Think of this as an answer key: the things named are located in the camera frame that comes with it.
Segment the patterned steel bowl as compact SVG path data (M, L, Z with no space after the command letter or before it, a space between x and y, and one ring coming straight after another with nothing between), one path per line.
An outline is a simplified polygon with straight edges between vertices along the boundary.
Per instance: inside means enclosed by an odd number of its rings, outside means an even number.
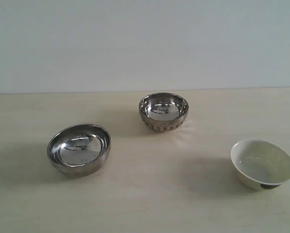
M158 92L142 98L138 110L146 126L163 133L176 130L184 123L189 104L186 99L177 94Z

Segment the wide plain steel bowl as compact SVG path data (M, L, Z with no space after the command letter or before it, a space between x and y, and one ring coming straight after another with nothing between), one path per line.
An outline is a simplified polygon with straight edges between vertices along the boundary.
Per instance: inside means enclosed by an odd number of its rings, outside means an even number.
M48 143L51 165L67 177L91 175L101 169L111 150L111 137L102 126L78 124L57 133Z

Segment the white ceramic bowl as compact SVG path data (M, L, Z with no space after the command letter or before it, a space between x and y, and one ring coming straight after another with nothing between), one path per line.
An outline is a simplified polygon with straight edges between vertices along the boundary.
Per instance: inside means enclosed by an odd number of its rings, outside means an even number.
M271 190L290 182L290 155L273 143L244 139L229 156L239 180L252 189Z

